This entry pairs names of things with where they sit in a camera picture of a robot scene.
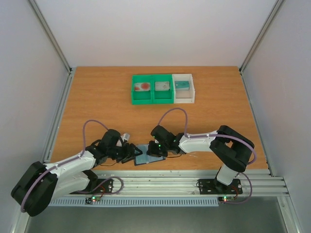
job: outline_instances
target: perforated metal rail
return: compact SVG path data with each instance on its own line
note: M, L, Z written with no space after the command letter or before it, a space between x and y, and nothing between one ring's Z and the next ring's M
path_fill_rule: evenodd
M147 206L218 206L217 198L208 197L103 197L100 201L87 204L83 197L64 197L50 203L50 206L92 206L92 207L147 207Z

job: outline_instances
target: gray floor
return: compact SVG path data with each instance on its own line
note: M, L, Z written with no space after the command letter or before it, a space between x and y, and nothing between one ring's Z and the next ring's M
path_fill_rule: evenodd
M276 198L220 207L49 207L28 233L283 233Z

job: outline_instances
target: white container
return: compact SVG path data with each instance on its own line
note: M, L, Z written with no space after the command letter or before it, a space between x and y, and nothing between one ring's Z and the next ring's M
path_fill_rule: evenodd
M192 74L173 74L174 103L194 103L195 89ZM178 90L175 81L188 81L189 90Z

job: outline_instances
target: robotic arm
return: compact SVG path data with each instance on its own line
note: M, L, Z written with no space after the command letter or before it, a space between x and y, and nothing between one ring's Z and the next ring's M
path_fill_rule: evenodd
M214 152L224 163L213 182L213 187L220 194L230 188L237 173L245 171L252 153L250 148L254 148L250 140L228 126L221 126L219 130L210 133L174 135L157 125L151 135L155 141L149 142L147 153L152 156L167 157L168 152ZM129 138L126 135L122 137L118 131L109 129L102 139L96 140L75 156L57 163L33 163L13 188L11 196L24 212L36 216L51 200L77 190L83 190L80 192L83 194L94 191L102 182L91 171L92 168L104 163L107 158L117 163L126 163L142 154L134 144L127 142Z

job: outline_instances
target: black wire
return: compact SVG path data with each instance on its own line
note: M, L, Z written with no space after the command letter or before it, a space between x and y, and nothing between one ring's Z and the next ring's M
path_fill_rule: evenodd
M112 165L101 165L101 164L99 164L100 166L113 166L114 164L112 164Z
M167 157L167 158L179 158L180 156L181 156L181 154L178 155L178 156L170 156L170 157Z

